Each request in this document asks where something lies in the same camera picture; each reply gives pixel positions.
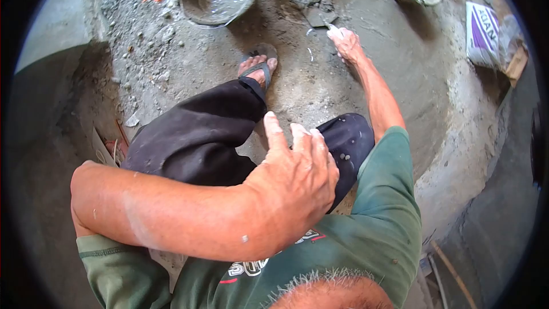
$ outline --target foot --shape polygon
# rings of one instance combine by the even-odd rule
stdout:
[[[246,61],[240,64],[240,66],[238,67],[238,76],[240,77],[240,75],[251,66],[260,64],[261,62],[265,62],[265,60],[267,61],[267,66],[269,67],[269,71],[272,74],[275,71],[276,66],[278,65],[278,60],[276,58],[270,58],[267,60],[267,55],[258,55],[254,58],[249,57]],[[265,73],[263,72],[263,70],[257,70],[255,72],[252,72],[248,74],[247,77],[254,79],[258,82],[262,89],[265,89]]]

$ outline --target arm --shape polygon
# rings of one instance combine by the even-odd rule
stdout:
[[[205,187],[85,162],[71,181],[78,237],[223,261],[268,258],[318,222],[334,200],[339,170],[317,129],[292,125],[290,150],[265,115],[269,152],[245,182]]]
[[[375,143],[390,127],[399,126],[406,129],[391,90],[375,69],[372,60],[364,54],[358,35],[345,28],[340,28],[340,31],[343,38],[333,31],[328,31],[328,36],[333,40],[342,61],[353,65],[359,73],[360,83],[366,94]]]

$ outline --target sandal strap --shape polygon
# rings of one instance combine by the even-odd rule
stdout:
[[[260,62],[257,65],[251,66],[250,68],[242,72],[240,76],[241,77],[248,76],[257,70],[263,70],[263,72],[265,73],[265,91],[266,91],[267,88],[269,87],[269,84],[271,83],[271,71],[269,70],[269,66],[267,65],[266,62]]]

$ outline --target trowel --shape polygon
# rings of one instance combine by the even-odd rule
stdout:
[[[317,7],[309,7],[305,12],[305,18],[307,18],[307,21],[312,27],[327,27],[343,38],[341,31],[332,24],[332,22],[338,18],[338,15],[334,11],[324,12]]]
[[[338,18],[338,15],[335,13],[335,11],[324,12],[318,7],[308,7],[304,12],[304,16],[309,24],[311,24],[311,26],[314,28],[323,26],[329,27],[328,25],[326,25],[326,23],[330,24],[335,21],[336,18]]]
[[[343,38],[343,33],[338,29],[338,27],[336,27],[334,24],[331,24],[331,23],[328,23],[324,17],[322,17],[322,15],[320,15],[320,18],[322,19],[322,22],[324,23],[324,25],[331,31],[333,32],[334,34],[336,34],[337,36],[339,36],[339,38]]]

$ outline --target hand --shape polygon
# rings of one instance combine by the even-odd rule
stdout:
[[[328,37],[334,42],[338,56],[343,62],[348,60],[352,64],[356,64],[359,58],[364,55],[360,46],[359,36],[346,28],[340,28],[339,31],[343,35],[343,38],[341,38],[340,34],[331,30],[327,32]]]
[[[291,150],[273,112],[265,114],[264,126],[269,151],[243,185],[257,191],[258,210],[268,221],[272,216],[270,228],[292,231],[297,241],[332,206],[339,169],[318,129],[292,123]]]

